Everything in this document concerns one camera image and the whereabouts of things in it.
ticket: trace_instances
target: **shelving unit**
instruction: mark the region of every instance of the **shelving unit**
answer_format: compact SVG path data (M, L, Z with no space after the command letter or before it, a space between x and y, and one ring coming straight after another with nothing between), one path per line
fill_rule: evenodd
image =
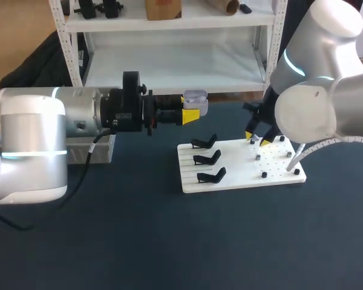
M273 25L275 15L271 1L261 0L250 5L253 13L238 11L226 16L211 7L204 0L183 2L182 18L167 21L148 21L144 3L126 1L126 8L120 17L107 19L97 12L97 18L85 20L80 14L71 14L67 21L68 32L174 30Z
M183 0L182 17L148 21L145 0L120 0L117 19L66 21L60 0L49 0L74 86L121 86L124 71L139 71L155 94L263 91L278 58L287 0L246 0L251 14L225 16L204 0ZM77 33L85 33L90 62L82 82Z

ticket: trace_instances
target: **cardboard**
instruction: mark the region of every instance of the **cardboard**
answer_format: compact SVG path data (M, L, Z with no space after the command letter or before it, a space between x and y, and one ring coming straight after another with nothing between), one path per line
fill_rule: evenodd
M170 20L181 18L182 0L145 0L148 20Z
M234 15L240 8L238 0L206 0L219 11L222 11L225 15Z

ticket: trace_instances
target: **hole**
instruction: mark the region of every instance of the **hole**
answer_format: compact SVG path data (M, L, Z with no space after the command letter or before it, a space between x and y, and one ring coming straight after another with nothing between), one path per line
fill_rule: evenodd
M82 131L86 129L86 125L83 123L77 123L77 129Z

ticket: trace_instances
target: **cardboard box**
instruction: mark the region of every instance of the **cardboard box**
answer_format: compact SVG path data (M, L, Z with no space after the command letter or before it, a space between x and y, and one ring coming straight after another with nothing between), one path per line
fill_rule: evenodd
M182 0L145 0L148 20L170 20L182 17Z

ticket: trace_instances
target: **wooden floor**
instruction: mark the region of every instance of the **wooden floor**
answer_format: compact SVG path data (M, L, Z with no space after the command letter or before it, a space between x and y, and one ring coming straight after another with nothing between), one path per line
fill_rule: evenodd
M0 80L54 30L48 0L0 0Z

